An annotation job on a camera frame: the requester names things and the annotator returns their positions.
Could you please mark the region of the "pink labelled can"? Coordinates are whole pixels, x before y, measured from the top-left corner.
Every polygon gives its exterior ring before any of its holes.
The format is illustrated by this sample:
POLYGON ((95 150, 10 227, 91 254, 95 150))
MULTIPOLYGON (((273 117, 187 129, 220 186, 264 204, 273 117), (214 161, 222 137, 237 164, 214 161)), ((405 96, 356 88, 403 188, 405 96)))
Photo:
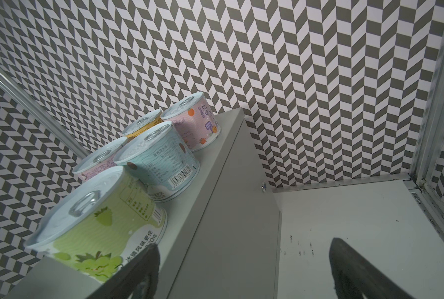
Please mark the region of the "pink labelled can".
POLYGON ((192 152, 207 147, 222 132, 203 92, 173 104, 161 114, 161 119, 173 123, 192 152))

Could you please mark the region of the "pink can sideways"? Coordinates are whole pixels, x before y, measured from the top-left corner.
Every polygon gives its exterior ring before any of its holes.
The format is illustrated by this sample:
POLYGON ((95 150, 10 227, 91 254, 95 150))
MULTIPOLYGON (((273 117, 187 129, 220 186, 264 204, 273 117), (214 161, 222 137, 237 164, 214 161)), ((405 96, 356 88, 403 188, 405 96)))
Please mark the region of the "pink can sideways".
POLYGON ((127 137, 120 137, 91 153, 73 168, 73 174, 83 182, 103 171, 117 166, 114 157, 129 142, 127 137))

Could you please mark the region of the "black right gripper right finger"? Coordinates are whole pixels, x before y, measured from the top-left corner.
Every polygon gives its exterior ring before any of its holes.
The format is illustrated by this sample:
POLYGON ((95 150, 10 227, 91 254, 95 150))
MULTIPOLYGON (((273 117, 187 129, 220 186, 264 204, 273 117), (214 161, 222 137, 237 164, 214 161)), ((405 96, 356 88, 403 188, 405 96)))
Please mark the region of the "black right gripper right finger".
POLYGON ((410 299, 412 296, 340 238, 332 239, 329 261, 340 299, 410 299))

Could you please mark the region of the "yellow labelled can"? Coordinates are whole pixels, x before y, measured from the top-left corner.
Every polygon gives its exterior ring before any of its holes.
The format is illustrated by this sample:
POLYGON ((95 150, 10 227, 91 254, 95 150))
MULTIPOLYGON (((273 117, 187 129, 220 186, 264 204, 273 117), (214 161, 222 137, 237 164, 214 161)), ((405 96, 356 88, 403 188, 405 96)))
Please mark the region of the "yellow labelled can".
POLYGON ((161 109, 156 109, 148 114, 145 114, 138 118, 136 121, 127 125, 126 128, 123 129, 121 135, 123 137, 127 137, 129 139, 133 139, 148 129, 162 123, 161 119, 162 111, 161 109))

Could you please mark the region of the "green labelled front can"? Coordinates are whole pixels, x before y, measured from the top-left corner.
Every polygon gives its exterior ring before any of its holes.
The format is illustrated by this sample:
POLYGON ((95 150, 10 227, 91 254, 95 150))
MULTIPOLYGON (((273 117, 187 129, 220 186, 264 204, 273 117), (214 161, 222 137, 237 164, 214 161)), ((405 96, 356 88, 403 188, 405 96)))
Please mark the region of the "green labelled front can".
POLYGON ((40 220, 25 247, 107 282, 148 245, 158 244, 168 215, 123 167, 76 188, 40 220))

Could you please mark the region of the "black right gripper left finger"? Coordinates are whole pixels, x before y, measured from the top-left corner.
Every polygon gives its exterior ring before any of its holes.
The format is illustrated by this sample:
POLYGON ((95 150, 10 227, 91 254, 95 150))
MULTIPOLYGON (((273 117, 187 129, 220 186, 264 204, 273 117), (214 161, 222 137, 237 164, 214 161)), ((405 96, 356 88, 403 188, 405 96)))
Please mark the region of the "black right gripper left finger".
POLYGON ((153 299, 157 291, 160 253, 147 246, 88 299, 153 299))

